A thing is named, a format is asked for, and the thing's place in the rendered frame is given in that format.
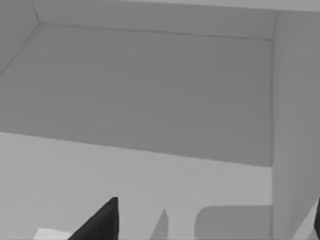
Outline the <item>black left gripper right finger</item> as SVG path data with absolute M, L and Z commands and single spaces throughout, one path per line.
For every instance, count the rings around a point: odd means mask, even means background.
M 313 226 L 317 239 L 320 239 L 320 198 L 318 199 Z

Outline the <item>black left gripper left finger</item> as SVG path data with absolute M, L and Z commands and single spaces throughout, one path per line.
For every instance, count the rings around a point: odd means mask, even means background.
M 119 240 L 119 199 L 112 197 L 67 240 Z

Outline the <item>grey cabinet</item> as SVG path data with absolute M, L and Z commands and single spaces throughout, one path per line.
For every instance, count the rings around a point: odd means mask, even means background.
M 320 0 L 0 0 L 0 240 L 320 240 Z

